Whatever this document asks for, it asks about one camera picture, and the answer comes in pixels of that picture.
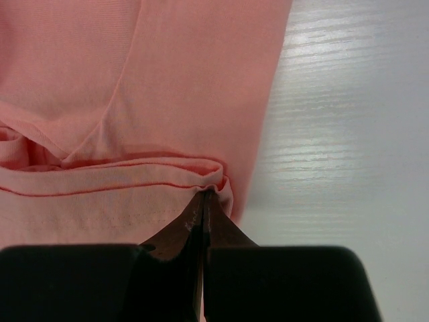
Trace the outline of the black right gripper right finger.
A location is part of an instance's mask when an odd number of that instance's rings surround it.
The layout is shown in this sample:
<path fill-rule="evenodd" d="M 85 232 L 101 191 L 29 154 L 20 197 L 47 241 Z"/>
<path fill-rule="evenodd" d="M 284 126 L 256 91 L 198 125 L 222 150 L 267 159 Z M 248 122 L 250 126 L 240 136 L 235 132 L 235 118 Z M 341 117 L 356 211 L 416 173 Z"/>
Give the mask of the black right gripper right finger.
<path fill-rule="evenodd" d="M 204 196 L 207 321 L 380 321 L 365 267 L 340 246 L 259 246 Z"/>

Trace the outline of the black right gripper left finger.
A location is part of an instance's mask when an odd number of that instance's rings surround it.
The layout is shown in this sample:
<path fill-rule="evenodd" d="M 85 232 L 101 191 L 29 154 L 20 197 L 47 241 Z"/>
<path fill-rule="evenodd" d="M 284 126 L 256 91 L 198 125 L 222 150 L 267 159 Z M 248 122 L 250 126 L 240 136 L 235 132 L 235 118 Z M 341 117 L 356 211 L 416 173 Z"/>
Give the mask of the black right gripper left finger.
<path fill-rule="evenodd" d="M 1 251 L 2 321 L 198 321 L 204 193 L 147 241 Z"/>

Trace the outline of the salmon pink t-shirt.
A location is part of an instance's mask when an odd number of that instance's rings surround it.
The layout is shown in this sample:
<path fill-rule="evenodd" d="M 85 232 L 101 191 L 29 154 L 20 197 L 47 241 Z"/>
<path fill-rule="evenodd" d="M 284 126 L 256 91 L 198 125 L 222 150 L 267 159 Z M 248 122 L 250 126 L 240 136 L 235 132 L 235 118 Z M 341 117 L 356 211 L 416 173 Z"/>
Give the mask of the salmon pink t-shirt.
<path fill-rule="evenodd" d="M 1 246 L 240 220 L 290 1 L 2 1 Z"/>

